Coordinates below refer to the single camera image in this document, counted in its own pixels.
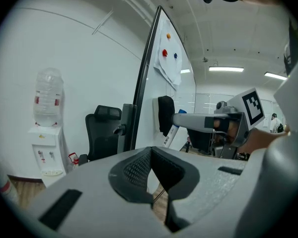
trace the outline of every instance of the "ceiling light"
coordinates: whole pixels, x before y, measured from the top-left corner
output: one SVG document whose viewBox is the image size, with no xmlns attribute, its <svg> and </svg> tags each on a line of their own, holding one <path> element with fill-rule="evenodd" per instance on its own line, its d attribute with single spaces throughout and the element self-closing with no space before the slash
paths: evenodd
<svg viewBox="0 0 298 238">
<path fill-rule="evenodd" d="M 287 79 L 286 77 L 283 77 L 283 76 L 280 76 L 280 75 L 277 75 L 277 74 L 273 74 L 273 73 L 270 73 L 270 72 L 266 72 L 264 75 L 268 76 L 268 77 L 274 77 L 274 78 L 277 78 L 277 79 L 281 79 L 281 80 L 286 80 Z"/>
<path fill-rule="evenodd" d="M 242 67 L 219 67 L 219 66 L 210 66 L 209 71 L 236 71 L 242 72 L 244 68 Z"/>
</svg>

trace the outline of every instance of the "magnet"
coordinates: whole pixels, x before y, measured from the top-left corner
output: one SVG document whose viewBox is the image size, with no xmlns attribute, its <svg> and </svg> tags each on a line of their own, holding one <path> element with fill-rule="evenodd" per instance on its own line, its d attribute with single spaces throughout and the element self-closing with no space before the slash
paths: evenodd
<svg viewBox="0 0 298 238">
<path fill-rule="evenodd" d="M 168 52 L 167 52 L 167 50 L 163 50 L 163 51 L 162 51 L 162 55 L 163 55 L 164 57 L 167 57 L 167 56 L 168 56 Z"/>
</svg>

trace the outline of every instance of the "black office chair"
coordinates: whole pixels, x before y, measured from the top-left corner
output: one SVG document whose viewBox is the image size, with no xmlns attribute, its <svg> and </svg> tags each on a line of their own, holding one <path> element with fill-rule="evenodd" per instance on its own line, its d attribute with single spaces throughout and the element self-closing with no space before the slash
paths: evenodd
<svg viewBox="0 0 298 238">
<path fill-rule="evenodd" d="M 113 131 L 120 125 L 121 110 L 99 105 L 94 114 L 85 118 L 89 154 L 79 157 L 79 165 L 117 154 L 118 135 Z"/>
</svg>

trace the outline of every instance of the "cable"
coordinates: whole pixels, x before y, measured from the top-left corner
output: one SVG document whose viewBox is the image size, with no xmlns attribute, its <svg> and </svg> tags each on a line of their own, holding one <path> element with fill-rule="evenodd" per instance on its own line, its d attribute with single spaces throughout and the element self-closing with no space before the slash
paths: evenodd
<svg viewBox="0 0 298 238">
<path fill-rule="evenodd" d="M 160 197 L 161 195 L 165 192 L 165 189 L 162 190 L 162 192 L 159 193 L 159 195 L 153 200 L 153 202 L 155 203 Z"/>
</svg>

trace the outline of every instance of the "whiteboard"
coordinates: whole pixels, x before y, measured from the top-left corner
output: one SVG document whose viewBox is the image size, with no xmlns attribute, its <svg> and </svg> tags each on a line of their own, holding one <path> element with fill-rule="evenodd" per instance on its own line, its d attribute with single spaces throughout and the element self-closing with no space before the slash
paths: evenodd
<svg viewBox="0 0 298 238">
<path fill-rule="evenodd" d="M 165 12 L 161 10 L 157 29 L 160 29 L 162 22 L 165 22 L 166 20 L 169 20 L 169 18 Z M 176 42 L 181 48 L 181 69 L 189 69 L 190 72 L 181 74 L 181 84 L 178 89 L 175 90 L 162 76 L 162 74 L 154 68 L 154 60 L 160 44 L 160 34 L 159 31 L 157 31 L 154 37 L 153 49 L 148 67 L 146 87 L 137 132 L 136 149 L 147 146 L 162 146 L 165 139 L 162 133 L 158 132 L 159 128 L 156 128 L 155 125 L 155 115 L 153 109 L 153 100 L 155 98 L 165 95 L 170 96 L 174 100 L 176 113 L 179 112 L 179 109 L 183 109 L 190 114 L 194 113 L 196 84 L 192 67 L 182 42 L 173 26 L 170 31 L 171 36 L 176 39 Z M 187 141 L 187 137 L 187 130 L 185 128 L 179 128 L 170 148 L 177 151 L 181 150 Z"/>
</svg>

